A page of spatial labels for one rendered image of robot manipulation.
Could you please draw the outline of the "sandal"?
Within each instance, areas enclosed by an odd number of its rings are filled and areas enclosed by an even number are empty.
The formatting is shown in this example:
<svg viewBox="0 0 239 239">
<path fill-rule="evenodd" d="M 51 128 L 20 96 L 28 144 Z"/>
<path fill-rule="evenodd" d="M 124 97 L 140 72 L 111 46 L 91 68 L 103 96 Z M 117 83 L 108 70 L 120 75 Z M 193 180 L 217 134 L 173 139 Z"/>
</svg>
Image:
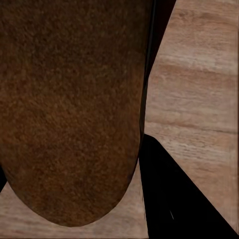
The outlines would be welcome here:
<svg viewBox="0 0 239 239">
<path fill-rule="evenodd" d="M 65 227 L 126 193 L 148 78 L 176 0 L 0 0 L 0 166 Z"/>
</svg>

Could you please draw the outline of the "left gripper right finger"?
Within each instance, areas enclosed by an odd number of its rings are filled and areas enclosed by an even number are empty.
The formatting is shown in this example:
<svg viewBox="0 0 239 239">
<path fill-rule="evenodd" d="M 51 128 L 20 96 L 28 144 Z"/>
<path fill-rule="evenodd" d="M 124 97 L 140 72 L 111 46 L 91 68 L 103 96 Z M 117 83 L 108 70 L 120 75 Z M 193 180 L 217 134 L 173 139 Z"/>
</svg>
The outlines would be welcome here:
<svg viewBox="0 0 239 239">
<path fill-rule="evenodd" d="M 149 239 L 239 239 L 158 140 L 145 133 L 139 165 Z"/>
</svg>

